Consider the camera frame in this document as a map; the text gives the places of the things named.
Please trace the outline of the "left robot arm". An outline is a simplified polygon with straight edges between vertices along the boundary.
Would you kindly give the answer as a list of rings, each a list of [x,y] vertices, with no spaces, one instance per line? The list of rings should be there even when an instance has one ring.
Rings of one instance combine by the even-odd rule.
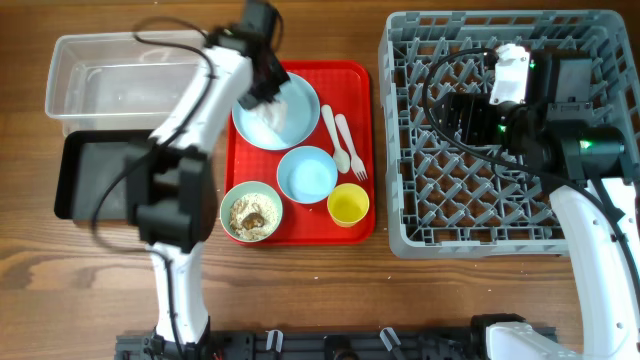
[[[144,350],[152,359],[211,353],[200,257],[216,218],[211,152],[232,107],[257,113],[276,131],[287,111],[275,97],[289,77],[270,36],[210,33],[195,52],[201,62],[186,92],[148,140],[128,150],[122,176],[127,221],[156,275],[159,320]]]

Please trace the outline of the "light blue bowl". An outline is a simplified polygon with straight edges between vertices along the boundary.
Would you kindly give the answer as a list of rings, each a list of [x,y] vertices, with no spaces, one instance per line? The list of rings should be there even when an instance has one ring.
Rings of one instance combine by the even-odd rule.
[[[323,149],[300,146],[280,160],[276,180],[281,192],[300,204],[315,204],[329,196],[337,185],[338,170]]]

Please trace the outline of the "yellow plastic cup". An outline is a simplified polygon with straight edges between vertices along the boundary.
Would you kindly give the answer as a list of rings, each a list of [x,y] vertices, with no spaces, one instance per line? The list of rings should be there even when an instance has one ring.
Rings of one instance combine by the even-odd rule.
[[[369,195],[361,186],[353,183],[336,186],[327,198],[327,209],[332,220],[344,228],[360,222],[369,208]]]

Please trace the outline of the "rice and food scraps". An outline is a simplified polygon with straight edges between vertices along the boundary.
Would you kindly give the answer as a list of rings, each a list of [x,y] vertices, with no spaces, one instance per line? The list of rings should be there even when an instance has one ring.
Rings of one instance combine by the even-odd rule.
[[[267,238],[280,222],[280,210],[267,195],[248,193],[235,200],[230,209],[229,225],[244,242]]]

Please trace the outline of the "white napkin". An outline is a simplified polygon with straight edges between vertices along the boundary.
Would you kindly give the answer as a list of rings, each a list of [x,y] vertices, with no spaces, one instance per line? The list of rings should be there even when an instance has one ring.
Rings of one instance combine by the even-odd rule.
[[[286,127],[287,112],[287,103],[280,100],[261,103],[250,110],[242,110],[250,132],[270,131],[281,133]]]

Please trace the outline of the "green bowl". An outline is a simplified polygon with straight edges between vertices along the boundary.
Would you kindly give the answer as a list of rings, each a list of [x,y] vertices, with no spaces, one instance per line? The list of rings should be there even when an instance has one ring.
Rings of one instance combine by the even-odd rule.
[[[281,201],[280,196],[278,195],[278,193],[269,185],[262,183],[262,182],[258,182],[258,181],[248,181],[248,182],[244,182],[241,183],[235,187],[233,187],[231,190],[229,190],[225,197],[223,198],[222,202],[221,202],[221,206],[220,206],[220,210],[219,210],[219,215],[220,215],[220,221],[221,224],[224,228],[224,230],[226,231],[226,233],[234,240],[237,240],[241,243],[257,243],[257,242],[261,242],[266,240],[267,238],[269,238],[271,235],[273,235],[275,233],[275,231],[277,230],[277,228],[279,227],[279,225],[277,226],[277,228],[275,229],[275,231],[273,233],[271,233],[267,238],[261,240],[261,241],[257,241],[257,242],[244,242],[241,241],[236,234],[232,231],[230,225],[229,225],[229,220],[230,220],[230,209],[231,206],[233,204],[233,202],[237,199],[239,199],[241,196],[248,194],[248,193],[260,193],[260,194],[264,194],[267,195],[268,197],[270,197],[278,206],[279,210],[280,210],[280,222],[279,225],[282,221],[282,217],[283,217],[283,204]]]

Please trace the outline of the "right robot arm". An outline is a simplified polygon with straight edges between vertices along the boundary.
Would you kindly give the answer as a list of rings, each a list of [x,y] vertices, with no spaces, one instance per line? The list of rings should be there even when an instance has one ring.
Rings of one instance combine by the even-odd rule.
[[[486,94],[448,93],[425,105],[439,136],[492,163],[537,177],[568,243],[586,359],[639,355],[639,155],[618,125],[600,119],[592,58],[576,50],[507,44],[465,50],[492,71]]]

